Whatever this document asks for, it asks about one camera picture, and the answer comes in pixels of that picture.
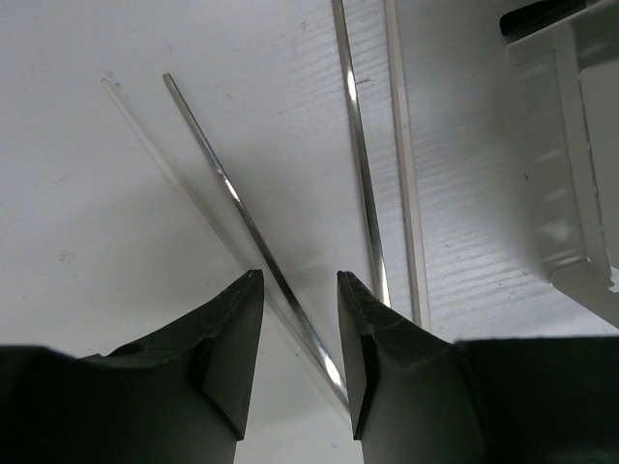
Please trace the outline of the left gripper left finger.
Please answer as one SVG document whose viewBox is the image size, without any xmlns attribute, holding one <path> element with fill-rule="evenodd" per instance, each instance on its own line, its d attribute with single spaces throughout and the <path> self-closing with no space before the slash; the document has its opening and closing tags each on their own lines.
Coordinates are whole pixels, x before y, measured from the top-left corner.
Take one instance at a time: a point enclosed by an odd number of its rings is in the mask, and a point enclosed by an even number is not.
<svg viewBox="0 0 619 464">
<path fill-rule="evenodd" d="M 230 463 L 246 432 L 264 307 L 251 270 L 106 356 L 1 350 L 5 463 Z"/>
</svg>

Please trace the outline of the silver metal chopstick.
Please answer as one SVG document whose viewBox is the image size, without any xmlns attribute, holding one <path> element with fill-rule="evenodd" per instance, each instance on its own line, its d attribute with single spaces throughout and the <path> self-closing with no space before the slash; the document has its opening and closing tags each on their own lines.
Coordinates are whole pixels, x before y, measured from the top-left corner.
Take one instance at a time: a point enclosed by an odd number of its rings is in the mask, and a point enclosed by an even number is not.
<svg viewBox="0 0 619 464">
<path fill-rule="evenodd" d="M 367 142 L 365 138 L 362 113 L 354 73 L 352 52 L 345 17 L 343 2 L 332 2 L 333 18 L 336 30 L 339 61 L 342 72 L 347 115 L 351 134 L 351 143 L 357 158 L 361 182 L 361 192 L 368 229 L 368 246 L 372 268 L 373 289 L 376 298 L 384 305 L 391 305 L 388 278 L 385 266 L 378 214 L 368 159 Z"/>
<path fill-rule="evenodd" d="M 190 106 L 186 99 L 182 95 L 178 85 L 176 84 L 173 76 L 170 72 L 166 72 L 162 75 L 162 80 L 170 93 L 171 98 L 178 107 L 181 115 L 183 116 L 186 124 L 188 125 L 193 138 L 195 139 L 199 149 L 211 165 L 212 170 L 216 174 L 224 193 L 228 196 L 231 204 L 236 210 L 239 218 L 243 222 L 246 230 L 248 231 L 255 247 L 260 253 L 263 261 L 267 265 L 270 274 L 275 279 L 275 282 L 280 289 L 283 297 L 286 299 L 292 314 L 299 323 L 300 328 L 309 342 L 310 348 L 317 357 L 318 364 L 326 374 L 326 379 L 330 385 L 335 389 L 335 393 L 345 406 L 348 406 L 348 394 L 345 381 L 340 374 L 335 361 L 329 353 L 327 347 L 320 338 L 314 325 L 309 319 L 308 315 L 304 311 L 301 303 L 291 289 L 285 276 L 283 275 L 280 266 L 277 263 L 272 251 L 269 249 L 263 236 L 261 235 L 257 225 L 251 217 L 250 211 L 245 205 L 239 192 L 234 187 L 225 169 L 223 168 L 221 161 L 212 148 L 209 140 L 207 139 L 204 131 L 199 126 Z"/>
</svg>

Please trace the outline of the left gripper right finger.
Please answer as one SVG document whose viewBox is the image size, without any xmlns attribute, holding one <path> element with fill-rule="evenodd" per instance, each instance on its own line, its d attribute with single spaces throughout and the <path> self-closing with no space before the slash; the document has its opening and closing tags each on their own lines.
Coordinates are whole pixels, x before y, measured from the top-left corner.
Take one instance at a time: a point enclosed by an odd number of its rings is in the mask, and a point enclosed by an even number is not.
<svg viewBox="0 0 619 464">
<path fill-rule="evenodd" d="M 614 336 L 447 342 L 338 275 L 353 436 L 367 463 L 614 463 Z"/>
</svg>

